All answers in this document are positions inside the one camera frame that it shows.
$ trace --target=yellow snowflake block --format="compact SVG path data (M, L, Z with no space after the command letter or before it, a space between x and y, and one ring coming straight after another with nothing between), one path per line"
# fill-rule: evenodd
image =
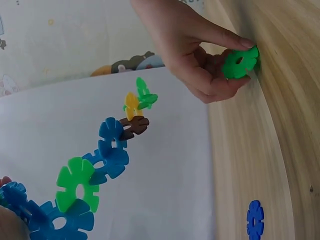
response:
M125 100L124 100L124 105L126 106L125 115L128 121L131 121L134 118L134 116L144 115L142 110L138 109L139 103L140 103L139 99L134 93L128 92L128 94L125 96Z

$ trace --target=blue snowflake block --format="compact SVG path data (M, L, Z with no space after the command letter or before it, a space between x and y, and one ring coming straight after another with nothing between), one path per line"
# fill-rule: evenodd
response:
M249 210L246 214L246 232L249 235L249 240L260 240L264 233L265 223L264 209L258 200L254 200L249 205Z
M115 179L122 174L129 164L128 153L124 150L113 148L107 159L102 158L98 149L94 150L94 155L87 153L82 157L87 159L94 166L96 163L102 162L103 166L95 168L94 174L90 179L90 185L100 185L107 182L106 175L111 179Z
M90 211L89 205L76 199L66 213L59 211L51 201L41 205L41 210L46 214L46 221L39 221L31 218L29 223L31 240L87 240L85 232L92 231L95 224L94 214ZM60 229L55 229L53 221L58 218L65 218L65 225Z
M121 135L124 133L124 127L114 117L108 117L103 123L101 123L99 136L104 139L104 152L102 156L105 158L108 155L108 151L112 149L113 140L116 142L116 148L125 149L128 147L127 141L120 141Z
M45 220L46 215L40 207L32 200L27 199L27 190L22 183L15 181L4 185L1 188L7 208L18 215L24 222L28 223L32 216L40 220Z

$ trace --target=curved wooden wall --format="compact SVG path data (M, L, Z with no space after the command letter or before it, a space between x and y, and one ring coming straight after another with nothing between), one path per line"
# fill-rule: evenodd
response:
M209 20L255 40L261 54L260 84L209 106L216 239L249 239L257 199L262 240L320 240L320 1L205 4Z

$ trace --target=plastic toy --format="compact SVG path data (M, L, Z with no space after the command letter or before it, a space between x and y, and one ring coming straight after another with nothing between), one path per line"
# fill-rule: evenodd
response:
M139 110L139 100L137 98L137 96L132 93L129 92L124 100L124 105L126 106L125 108L125 115L126 118L131 121L134 116L143 116L143 112L142 110Z
M39 221L32 217L29 223L31 240L86 240L86 233L79 231L91 231L94 228L94 214L90 212L89 205L81 199L76 199L66 213L53 207L51 201L40 206L46 214L46 221ZM60 229L55 229L53 221L57 218L65 218L66 223Z
M87 153L83 157L74 157L63 166L56 180L58 187L65 188L57 191L55 206L51 201L38 206L27 199L27 190L21 183L11 181L8 177L0 181L0 205L12 210L29 227L31 240L86 240L85 231L94 228L94 214L98 210L99 197L94 195L100 190L99 185L107 182L106 175L111 179L117 178L129 164L129 155L124 149L128 147L127 140L142 134L150 124L143 117L141 109L149 108L158 100L157 94L150 93L145 81L138 77L136 80L139 98L129 92L125 98L124 110L127 118L120 121L114 117L107 118L100 126L98 149L94 155ZM95 168L96 163L103 166ZM77 198L77 187L83 186L83 199ZM65 218L65 225L56 229L53 221Z
M126 140L120 140L121 135L124 133L124 127L120 121L116 120L114 117L108 117L100 125L99 137L103 138L105 142L108 143L107 148L111 150L112 141L116 142L116 147L119 149L124 149L128 147Z
M129 164L129 155L124 148L127 147L127 141L121 141L120 137L124 133L124 127L118 120L109 117L100 126L99 136L104 140L98 141L98 153L100 159L89 159L92 164L103 162L103 166L95 169L91 178L91 183L105 183L107 181L106 175L115 179L122 174ZM112 147L112 141L115 140L116 147Z
M135 116L131 121L128 121L127 118L123 118L120 120L120 123L123 127L129 126L129 128L124 130L121 135L121 139L125 140L133 139L135 137L134 134L143 134L150 124L148 118L145 118L144 116Z
M265 223L264 210L258 200L254 200L249 205L249 210L246 214L246 231L249 235L249 240L260 240L261 235L264 233Z
M138 77L135 83L139 98L143 95L150 94L150 90L148 89L146 82L141 77Z
M256 46L248 51L232 51L225 59L222 72L227 79L240 79L257 64L259 50Z
M65 191L57 191L55 195L56 205L62 213L65 213L68 208L77 199L77 186L82 185L84 189L83 200L90 206L90 209L95 213L99 206L99 197L94 193L99 192L99 186L89 184L91 176L94 174L94 166L87 160L81 157L74 157L68 161L68 167L63 166L58 175L56 185L65 188Z
M45 221L46 215L41 211L40 207L34 201L27 200L27 190L22 183L13 181L4 185L1 190L8 204L7 208L25 223L29 223L32 216L40 221Z
M152 105L158 100L158 95L154 93L150 93L150 90L147 87L146 82L138 77L136 79L136 90L138 92L138 110L142 110L145 108L151 109ZM127 108L126 105L123 106L123 110L125 111Z
M145 108L151 109L152 105L158 100L158 95L154 93L149 93L139 97L138 99L140 101L140 104L138 106L139 110Z
M87 153L82 157L83 159L89 160L92 165L95 165L99 162L103 163L102 167L95 168L94 173L89 181L90 185L104 184L108 181L106 175L109 175L111 179L115 179L126 170L125 165L129 164L128 154L120 154L123 156L117 157L117 153L119 153L119 151L114 149L109 157L104 159L101 157L99 150L96 149L94 150L94 155Z

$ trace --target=hand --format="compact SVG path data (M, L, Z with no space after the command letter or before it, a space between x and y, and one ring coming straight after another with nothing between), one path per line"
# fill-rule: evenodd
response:
M0 179L0 187L11 182L7 176ZM0 238L1 240L28 240L27 225L12 211L0 206Z
M229 51L207 54L202 42L233 50L254 43L217 26L178 0L131 0L148 29L164 64L204 103L233 97L250 78L225 79L221 67Z

